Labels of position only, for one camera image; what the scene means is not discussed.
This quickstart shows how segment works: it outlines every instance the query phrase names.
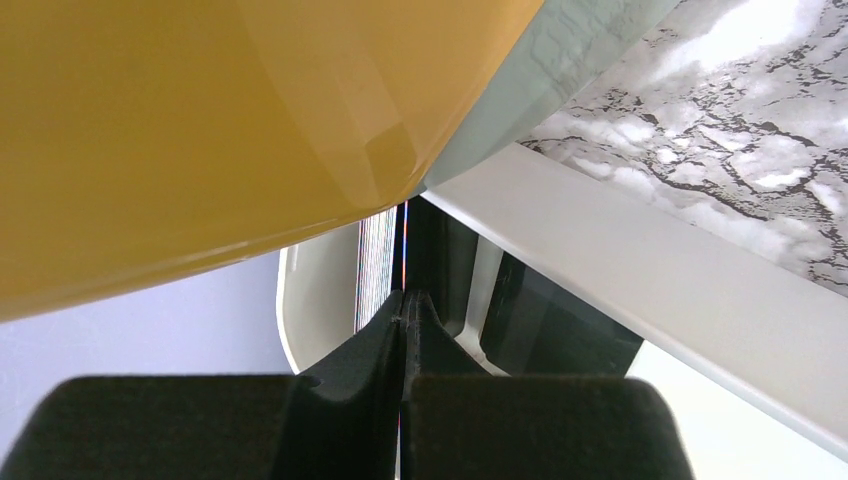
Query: white marble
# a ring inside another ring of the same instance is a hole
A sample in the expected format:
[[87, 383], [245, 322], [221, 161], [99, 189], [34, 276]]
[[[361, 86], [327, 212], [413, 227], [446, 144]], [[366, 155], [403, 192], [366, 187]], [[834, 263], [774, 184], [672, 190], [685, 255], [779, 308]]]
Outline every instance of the white marble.
[[525, 146], [848, 296], [848, 0], [688, 0]]

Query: glossy yellow surface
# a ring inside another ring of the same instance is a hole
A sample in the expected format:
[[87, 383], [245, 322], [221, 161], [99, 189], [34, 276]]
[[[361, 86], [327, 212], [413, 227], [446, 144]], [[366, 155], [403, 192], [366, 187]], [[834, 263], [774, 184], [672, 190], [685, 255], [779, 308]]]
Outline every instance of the glossy yellow surface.
[[402, 201], [541, 0], [0, 0], [0, 320]]

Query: yellow object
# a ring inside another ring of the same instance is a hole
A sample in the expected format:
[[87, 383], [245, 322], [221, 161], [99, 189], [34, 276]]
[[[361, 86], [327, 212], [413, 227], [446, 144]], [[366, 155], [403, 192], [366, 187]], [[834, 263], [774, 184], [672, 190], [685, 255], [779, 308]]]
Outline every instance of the yellow object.
[[409, 194], [541, 0], [0, 0], [0, 320]]

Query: lavender wall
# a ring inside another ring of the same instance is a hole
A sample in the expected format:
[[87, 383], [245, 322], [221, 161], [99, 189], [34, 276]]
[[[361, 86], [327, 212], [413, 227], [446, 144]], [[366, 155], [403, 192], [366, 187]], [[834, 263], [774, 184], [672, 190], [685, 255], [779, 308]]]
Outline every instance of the lavender wall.
[[0, 458], [67, 378], [289, 372], [274, 313], [278, 257], [0, 324]]

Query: white ledge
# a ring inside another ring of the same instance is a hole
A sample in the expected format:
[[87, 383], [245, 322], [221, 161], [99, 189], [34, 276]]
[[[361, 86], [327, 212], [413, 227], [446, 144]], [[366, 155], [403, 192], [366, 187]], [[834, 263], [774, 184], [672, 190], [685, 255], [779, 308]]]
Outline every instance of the white ledge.
[[520, 145], [424, 197], [848, 461], [848, 298]]

